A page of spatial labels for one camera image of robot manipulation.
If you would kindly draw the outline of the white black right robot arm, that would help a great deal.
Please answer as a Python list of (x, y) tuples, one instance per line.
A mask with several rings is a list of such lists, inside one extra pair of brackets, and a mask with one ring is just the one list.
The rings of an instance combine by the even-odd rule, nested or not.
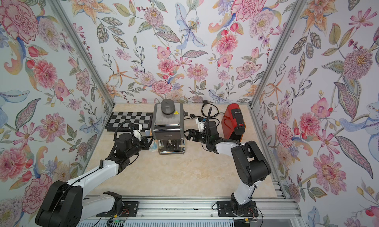
[(252, 197), (257, 183), (271, 174), (271, 167), (256, 142), (241, 143), (221, 138), (216, 122), (211, 119), (211, 112), (209, 109), (206, 117), (190, 115), (196, 119), (198, 129), (188, 129), (189, 134), (185, 138), (201, 143), (205, 151), (233, 158), (240, 183), (231, 194), (230, 201), (216, 202), (218, 216), (257, 218), (260, 211)]

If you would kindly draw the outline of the red capsule coffee machine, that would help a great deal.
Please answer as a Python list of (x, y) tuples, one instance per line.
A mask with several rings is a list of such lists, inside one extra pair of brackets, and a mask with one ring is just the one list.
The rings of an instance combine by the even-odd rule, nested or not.
[(241, 141), (246, 130), (242, 111), (237, 103), (229, 104), (221, 121), (225, 139)]

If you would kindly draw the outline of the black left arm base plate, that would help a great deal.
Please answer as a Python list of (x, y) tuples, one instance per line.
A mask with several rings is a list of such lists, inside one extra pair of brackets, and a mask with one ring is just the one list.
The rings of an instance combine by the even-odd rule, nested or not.
[(97, 214), (96, 217), (111, 218), (129, 218), (136, 217), (139, 207), (138, 201), (123, 201), (122, 204), (116, 204), (110, 211)]

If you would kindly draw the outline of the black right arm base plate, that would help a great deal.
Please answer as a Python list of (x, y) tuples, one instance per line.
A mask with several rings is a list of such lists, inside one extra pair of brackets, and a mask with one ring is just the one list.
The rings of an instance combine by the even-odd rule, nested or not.
[(259, 217), (258, 208), (254, 201), (240, 205), (235, 201), (217, 201), (216, 210), (219, 217)]

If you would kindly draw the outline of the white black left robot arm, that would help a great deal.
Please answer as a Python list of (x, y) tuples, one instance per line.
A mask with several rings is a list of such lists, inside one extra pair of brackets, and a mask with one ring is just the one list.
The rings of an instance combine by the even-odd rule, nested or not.
[(47, 194), (36, 215), (35, 223), (41, 227), (75, 227), (80, 222), (107, 213), (116, 217), (126, 211), (122, 196), (107, 191), (97, 197), (88, 194), (108, 179), (120, 174), (138, 157), (141, 151), (149, 150), (152, 136), (142, 136), (132, 124), (130, 133), (114, 134), (114, 145), (106, 159), (89, 172), (68, 181), (56, 181)]

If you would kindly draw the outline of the grey steel coffee machine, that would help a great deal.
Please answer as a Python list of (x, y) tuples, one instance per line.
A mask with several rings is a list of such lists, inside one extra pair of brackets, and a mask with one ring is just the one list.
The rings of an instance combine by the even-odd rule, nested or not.
[(164, 99), (155, 105), (151, 133), (158, 142), (159, 154), (173, 155), (185, 152), (184, 118), (185, 112), (181, 103)]

